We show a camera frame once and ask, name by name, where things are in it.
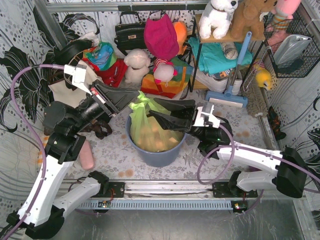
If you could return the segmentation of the green trash bag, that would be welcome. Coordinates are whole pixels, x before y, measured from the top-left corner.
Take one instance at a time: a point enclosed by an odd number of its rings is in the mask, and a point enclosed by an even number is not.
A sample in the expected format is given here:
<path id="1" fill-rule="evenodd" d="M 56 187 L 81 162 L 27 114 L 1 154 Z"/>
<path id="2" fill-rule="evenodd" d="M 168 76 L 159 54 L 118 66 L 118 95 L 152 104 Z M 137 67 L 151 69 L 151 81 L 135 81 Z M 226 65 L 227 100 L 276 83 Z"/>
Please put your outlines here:
<path id="1" fill-rule="evenodd" d="M 132 110 L 129 115 L 131 119 L 130 137 L 140 149 L 152 153 L 166 152 L 182 141 L 184 137 L 182 132 L 164 130 L 153 116 L 147 116 L 151 110 L 166 115 L 171 113 L 156 103 L 154 98 L 148 98 L 140 91 L 137 101 L 131 102 L 129 107 Z"/>

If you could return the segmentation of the blue trash bin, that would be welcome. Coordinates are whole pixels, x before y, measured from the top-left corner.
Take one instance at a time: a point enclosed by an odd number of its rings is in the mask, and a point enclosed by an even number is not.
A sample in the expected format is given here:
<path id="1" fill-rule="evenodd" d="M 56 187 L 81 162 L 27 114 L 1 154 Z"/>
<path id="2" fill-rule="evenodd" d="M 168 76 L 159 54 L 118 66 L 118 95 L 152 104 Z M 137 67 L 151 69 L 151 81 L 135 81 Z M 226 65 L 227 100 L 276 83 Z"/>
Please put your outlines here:
<path id="1" fill-rule="evenodd" d="M 180 143 L 175 146 L 174 148 L 168 150 L 168 151 L 162 151 L 162 152 L 150 152 L 145 151 L 138 146 L 135 145 L 135 143 L 132 141 L 132 138 L 130 136 L 130 128 L 131 128 L 131 117 L 129 116 L 126 121 L 126 135 L 128 137 L 129 142 L 131 145 L 135 148 L 136 152 L 142 159 L 144 163 L 146 163 L 148 166 L 161 168 L 166 167 L 170 164 L 172 164 L 177 158 L 178 155 L 182 149 L 183 143 L 186 140 L 187 134 L 183 134 L 183 138 L 180 141 Z"/>

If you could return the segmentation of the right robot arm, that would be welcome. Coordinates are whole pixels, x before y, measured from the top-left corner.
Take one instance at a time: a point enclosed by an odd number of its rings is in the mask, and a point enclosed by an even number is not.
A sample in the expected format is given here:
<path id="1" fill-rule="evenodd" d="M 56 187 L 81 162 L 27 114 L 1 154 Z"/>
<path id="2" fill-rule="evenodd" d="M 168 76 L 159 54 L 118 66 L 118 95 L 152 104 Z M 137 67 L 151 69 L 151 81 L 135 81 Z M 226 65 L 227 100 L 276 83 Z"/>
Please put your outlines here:
<path id="1" fill-rule="evenodd" d="M 155 98 L 167 111 L 149 110 L 164 130 L 179 131 L 199 140 L 197 146 L 205 159 L 239 162 L 256 171 L 235 171 L 227 185 L 230 194 L 241 196 L 253 190 L 278 190 L 291 198 L 302 197 L 307 179 L 307 165 L 292 148 L 284 151 L 260 149 L 234 141 L 228 120 L 214 115 L 214 104 L 196 106 L 194 100 Z"/>

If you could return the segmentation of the brown patterned bag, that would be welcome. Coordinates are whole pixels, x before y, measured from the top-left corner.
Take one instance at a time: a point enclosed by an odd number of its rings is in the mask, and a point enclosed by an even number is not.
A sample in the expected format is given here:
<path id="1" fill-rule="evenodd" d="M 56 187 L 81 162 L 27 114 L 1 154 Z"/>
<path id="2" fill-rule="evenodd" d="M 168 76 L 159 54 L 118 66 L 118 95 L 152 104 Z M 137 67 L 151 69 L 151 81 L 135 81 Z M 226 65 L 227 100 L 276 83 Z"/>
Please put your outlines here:
<path id="1" fill-rule="evenodd" d="M 73 119 L 63 119 L 61 122 L 53 122 L 45 120 L 43 122 L 44 134 L 49 136 L 53 133 L 63 136 L 74 136 L 78 133 L 94 132 L 95 136 L 102 140 L 103 138 L 112 134 L 112 129 L 109 124 L 104 120 L 94 121 L 80 121 L 76 122 Z"/>

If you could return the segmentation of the colorful patterned bag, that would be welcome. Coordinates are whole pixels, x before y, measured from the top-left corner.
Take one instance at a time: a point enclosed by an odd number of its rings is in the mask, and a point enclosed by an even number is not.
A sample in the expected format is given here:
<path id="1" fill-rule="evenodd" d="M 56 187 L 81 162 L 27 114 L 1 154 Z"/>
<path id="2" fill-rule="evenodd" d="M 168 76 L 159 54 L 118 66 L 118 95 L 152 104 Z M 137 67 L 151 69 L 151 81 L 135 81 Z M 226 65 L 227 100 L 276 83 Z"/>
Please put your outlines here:
<path id="1" fill-rule="evenodd" d="M 82 60 L 95 72 L 106 71 L 117 61 L 113 46 L 108 42 L 100 42 L 97 46 L 83 51 Z"/>

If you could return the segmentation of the red cloth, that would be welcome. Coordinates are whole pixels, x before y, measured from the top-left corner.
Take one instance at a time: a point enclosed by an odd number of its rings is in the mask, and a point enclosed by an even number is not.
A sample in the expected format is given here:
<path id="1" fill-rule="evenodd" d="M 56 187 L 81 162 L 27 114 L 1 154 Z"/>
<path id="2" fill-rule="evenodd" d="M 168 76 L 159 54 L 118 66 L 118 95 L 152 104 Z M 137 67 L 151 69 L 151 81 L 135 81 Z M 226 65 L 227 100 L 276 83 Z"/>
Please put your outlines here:
<path id="1" fill-rule="evenodd" d="M 96 75 L 101 77 L 106 85 L 114 88 L 117 88 L 120 85 L 128 69 L 128 66 L 124 63 L 124 59 L 121 58 L 118 58 L 107 70 L 99 71 L 96 65 L 92 63 L 89 63 L 89 65 L 93 68 Z"/>

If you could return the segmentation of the blue floor sweeper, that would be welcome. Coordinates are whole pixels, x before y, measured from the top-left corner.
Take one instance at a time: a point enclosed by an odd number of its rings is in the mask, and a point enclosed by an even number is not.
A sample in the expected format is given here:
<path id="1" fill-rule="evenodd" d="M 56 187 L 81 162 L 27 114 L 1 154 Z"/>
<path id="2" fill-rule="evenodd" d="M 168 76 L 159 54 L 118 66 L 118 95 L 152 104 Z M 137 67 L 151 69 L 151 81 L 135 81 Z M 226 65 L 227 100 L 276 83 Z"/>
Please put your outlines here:
<path id="1" fill-rule="evenodd" d="M 251 37 L 252 37 L 252 32 L 248 31 L 242 43 L 240 53 L 238 54 L 236 68 L 231 78 L 229 86 L 225 89 L 223 93 L 209 90 L 205 96 L 206 101 L 214 104 L 221 104 L 221 105 L 226 105 L 231 107 L 238 107 L 238 108 L 247 107 L 248 98 L 245 96 L 233 95 L 233 89 L 234 89 L 234 83 L 236 80 L 237 73 L 239 72 L 239 68 L 242 65 Z"/>

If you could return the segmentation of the teal folded cloth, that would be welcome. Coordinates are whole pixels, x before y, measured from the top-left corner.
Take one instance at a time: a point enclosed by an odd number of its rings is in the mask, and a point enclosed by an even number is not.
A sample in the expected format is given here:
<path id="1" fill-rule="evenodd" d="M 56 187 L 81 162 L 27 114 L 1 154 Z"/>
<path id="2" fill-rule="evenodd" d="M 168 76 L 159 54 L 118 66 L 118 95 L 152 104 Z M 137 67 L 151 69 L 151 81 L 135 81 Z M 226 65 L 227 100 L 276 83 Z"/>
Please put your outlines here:
<path id="1" fill-rule="evenodd" d="M 192 47 L 195 58 L 198 56 L 199 41 L 195 37 L 191 37 L 188 43 Z M 242 44 L 235 42 L 235 47 L 240 52 Z M 252 62 L 253 54 L 246 50 L 242 64 L 249 65 Z M 210 75 L 235 68 L 237 65 L 237 59 L 229 60 L 225 57 L 220 43 L 203 43 L 198 68 L 201 72 L 209 73 Z"/>

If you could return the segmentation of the black leather handbag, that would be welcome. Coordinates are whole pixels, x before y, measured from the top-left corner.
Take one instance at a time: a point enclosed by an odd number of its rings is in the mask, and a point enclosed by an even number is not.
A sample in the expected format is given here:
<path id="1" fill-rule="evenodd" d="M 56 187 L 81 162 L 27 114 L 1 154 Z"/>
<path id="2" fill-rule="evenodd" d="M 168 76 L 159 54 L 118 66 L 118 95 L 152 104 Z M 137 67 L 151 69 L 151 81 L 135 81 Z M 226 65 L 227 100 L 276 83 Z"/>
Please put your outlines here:
<path id="1" fill-rule="evenodd" d="M 135 15 L 138 21 L 134 23 L 123 24 L 122 16 L 125 15 Z M 147 49 L 144 40 L 145 26 L 146 24 L 140 19 L 138 12 L 121 12 L 119 24 L 115 26 L 114 43 L 116 44 L 117 49 L 125 56 L 128 55 L 127 51 L 134 49 Z"/>

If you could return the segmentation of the grey sneaker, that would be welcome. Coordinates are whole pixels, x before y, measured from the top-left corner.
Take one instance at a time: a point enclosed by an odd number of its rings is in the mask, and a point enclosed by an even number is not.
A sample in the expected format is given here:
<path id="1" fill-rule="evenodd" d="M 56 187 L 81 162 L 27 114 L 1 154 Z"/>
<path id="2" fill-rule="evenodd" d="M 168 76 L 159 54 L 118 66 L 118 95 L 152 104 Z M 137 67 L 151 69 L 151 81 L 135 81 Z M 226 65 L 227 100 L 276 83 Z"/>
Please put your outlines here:
<path id="1" fill-rule="evenodd" d="M 222 42 L 220 46 L 226 59 L 235 60 L 238 57 L 238 51 L 234 42 Z"/>

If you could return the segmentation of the wooden metal shelf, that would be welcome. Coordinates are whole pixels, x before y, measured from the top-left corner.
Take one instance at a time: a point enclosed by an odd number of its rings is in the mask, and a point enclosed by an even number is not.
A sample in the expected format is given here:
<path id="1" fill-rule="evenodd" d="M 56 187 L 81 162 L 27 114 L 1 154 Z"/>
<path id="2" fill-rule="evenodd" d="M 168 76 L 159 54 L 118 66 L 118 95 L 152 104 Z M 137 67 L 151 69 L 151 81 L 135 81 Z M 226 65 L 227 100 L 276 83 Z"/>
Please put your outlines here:
<path id="1" fill-rule="evenodd" d="M 193 60 L 194 63 L 194 70 L 195 72 L 193 73 L 192 77 L 190 78 L 190 82 L 188 84 L 188 90 L 190 93 L 193 92 L 195 89 L 201 89 L 199 86 L 195 85 L 196 84 L 196 73 L 198 70 L 198 65 L 199 65 L 199 59 L 200 59 L 200 54 L 202 50 L 203 44 L 208 44 L 208 43 L 223 43 L 223 42 L 238 42 L 242 43 L 244 45 L 245 37 L 247 35 L 247 32 L 249 32 L 251 29 L 250 27 L 245 26 L 242 30 L 241 36 L 238 38 L 235 38 L 231 34 L 231 30 L 229 29 L 226 35 L 221 38 L 221 39 L 216 39 L 212 35 L 210 35 L 209 38 L 207 39 L 202 39 L 199 35 L 200 33 L 200 19 L 201 19 L 201 14 L 196 14 L 194 16 L 193 22 L 193 28 L 192 28 L 192 34 L 190 35 L 191 37 L 194 37 L 198 40 L 199 42 L 199 47 L 197 48 L 198 54 L 195 55 L 195 53 L 192 51 L 192 48 L 189 50 L 189 58 L 188 61 L 190 62 Z"/>

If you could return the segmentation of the yellow plush duck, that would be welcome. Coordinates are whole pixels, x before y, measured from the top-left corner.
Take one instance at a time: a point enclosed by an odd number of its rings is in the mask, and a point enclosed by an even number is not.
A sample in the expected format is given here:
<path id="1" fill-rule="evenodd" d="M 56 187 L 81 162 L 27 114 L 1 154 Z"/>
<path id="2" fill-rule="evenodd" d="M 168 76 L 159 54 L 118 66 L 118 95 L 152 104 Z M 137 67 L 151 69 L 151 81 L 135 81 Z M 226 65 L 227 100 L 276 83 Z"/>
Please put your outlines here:
<path id="1" fill-rule="evenodd" d="M 265 68 L 263 62 L 255 62 L 253 64 L 255 80 L 260 88 L 264 88 L 267 91 L 271 90 L 272 87 L 272 75 Z"/>

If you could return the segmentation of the white plush dog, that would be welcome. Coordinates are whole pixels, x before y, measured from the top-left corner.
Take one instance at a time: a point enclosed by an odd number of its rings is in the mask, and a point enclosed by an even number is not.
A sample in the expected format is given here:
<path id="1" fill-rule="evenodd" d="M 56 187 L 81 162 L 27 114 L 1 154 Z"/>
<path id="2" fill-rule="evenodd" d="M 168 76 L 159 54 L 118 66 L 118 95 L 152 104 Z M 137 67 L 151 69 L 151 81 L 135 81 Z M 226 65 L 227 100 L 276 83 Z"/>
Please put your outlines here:
<path id="1" fill-rule="evenodd" d="M 238 7 L 238 0 L 210 0 L 199 20 L 199 36 L 216 40 L 226 36 L 231 25 L 233 15 Z"/>

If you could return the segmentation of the silver foil pouch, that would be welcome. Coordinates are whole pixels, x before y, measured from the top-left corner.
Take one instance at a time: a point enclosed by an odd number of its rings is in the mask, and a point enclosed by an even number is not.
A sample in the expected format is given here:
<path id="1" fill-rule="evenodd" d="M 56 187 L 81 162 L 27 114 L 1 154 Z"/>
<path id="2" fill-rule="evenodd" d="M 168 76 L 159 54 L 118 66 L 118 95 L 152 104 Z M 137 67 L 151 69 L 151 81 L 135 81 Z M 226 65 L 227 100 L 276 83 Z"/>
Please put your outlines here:
<path id="1" fill-rule="evenodd" d="M 311 37 L 305 35 L 289 35 L 282 41 L 276 52 L 273 54 L 275 64 L 281 65 L 297 59 L 312 40 Z"/>

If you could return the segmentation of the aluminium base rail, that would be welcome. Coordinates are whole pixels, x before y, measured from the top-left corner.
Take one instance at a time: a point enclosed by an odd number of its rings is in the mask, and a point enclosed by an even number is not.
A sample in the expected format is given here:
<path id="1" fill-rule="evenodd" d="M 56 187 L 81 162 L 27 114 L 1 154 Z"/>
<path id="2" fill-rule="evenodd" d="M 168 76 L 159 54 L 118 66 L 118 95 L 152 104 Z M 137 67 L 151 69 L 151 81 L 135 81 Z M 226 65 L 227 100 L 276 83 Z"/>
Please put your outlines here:
<path id="1" fill-rule="evenodd" d="M 96 192 L 94 180 L 63 180 L 53 204 L 74 210 L 230 210 L 242 212 L 261 201 L 261 190 L 232 194 L 226 181 L 202 185 L 196 180 L 110 180 Z"/>

